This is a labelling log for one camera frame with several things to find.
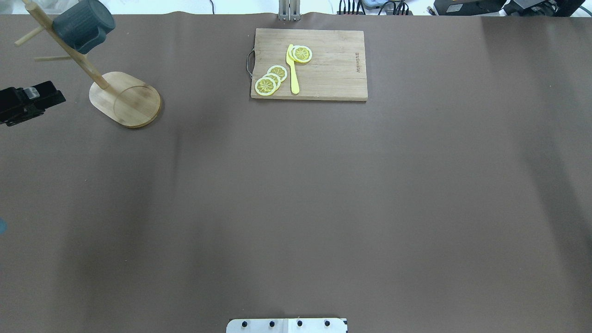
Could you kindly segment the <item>blue mug yellow inside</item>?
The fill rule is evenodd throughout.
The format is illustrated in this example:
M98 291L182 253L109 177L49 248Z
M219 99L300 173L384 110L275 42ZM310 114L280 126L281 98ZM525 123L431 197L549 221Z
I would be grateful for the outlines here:
M72 49L86 55L106 40L116 22L99 0L81 0L55 17L53 30Z

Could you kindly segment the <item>bamboo cutting board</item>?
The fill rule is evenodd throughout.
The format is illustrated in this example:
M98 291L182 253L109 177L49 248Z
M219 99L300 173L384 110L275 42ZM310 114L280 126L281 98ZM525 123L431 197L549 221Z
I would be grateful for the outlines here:
M308 63L296 62L300 93L290 92L290 69L285 62L289 44L308 46L313 57ZM303 30L256 28L254 66L250 95L254 83L273 65L284 66L288 76L269 99L356 101L368 100L368 80L363 31Z

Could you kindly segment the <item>aluminium frame post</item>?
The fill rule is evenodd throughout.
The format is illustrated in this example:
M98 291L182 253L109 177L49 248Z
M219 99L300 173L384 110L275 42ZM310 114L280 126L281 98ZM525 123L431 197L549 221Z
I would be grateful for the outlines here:
M301 15L300 0L279 0L278 19L279 21L296 22L300 21Z

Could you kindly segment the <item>yellow plastic knife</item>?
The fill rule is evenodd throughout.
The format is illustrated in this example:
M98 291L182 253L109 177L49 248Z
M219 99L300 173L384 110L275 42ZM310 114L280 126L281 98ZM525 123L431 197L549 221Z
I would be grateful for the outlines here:
M290 69L290 92L294 95L298 95L300 93L300 85L298 82L297 74L296 74L296 65L292 63L289 59L287 62L287 52L285 55L285 62L287 63Z

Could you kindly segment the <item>wooden cup rack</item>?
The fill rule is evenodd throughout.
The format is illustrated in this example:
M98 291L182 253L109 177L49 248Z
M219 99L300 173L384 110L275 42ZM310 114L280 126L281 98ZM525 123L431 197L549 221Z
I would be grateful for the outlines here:
M151 123L161 111L161 96L146 82L124 72L102 74L87 58L69 47L53 30L51 18L33 0L24 1L25 10L36 20L38 26L15 41L19 47L36 35L45 31L66 52L65 55L36 57L37 62L73 60L91 78L89 90L91 104L118 124L128 128L138 128Z

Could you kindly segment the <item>white pedestal column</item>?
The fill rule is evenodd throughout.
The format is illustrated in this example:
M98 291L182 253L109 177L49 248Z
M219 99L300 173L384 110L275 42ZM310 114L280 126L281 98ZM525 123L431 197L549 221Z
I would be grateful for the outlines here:
M348 333L342 318L246 318L230 320L227 333Z

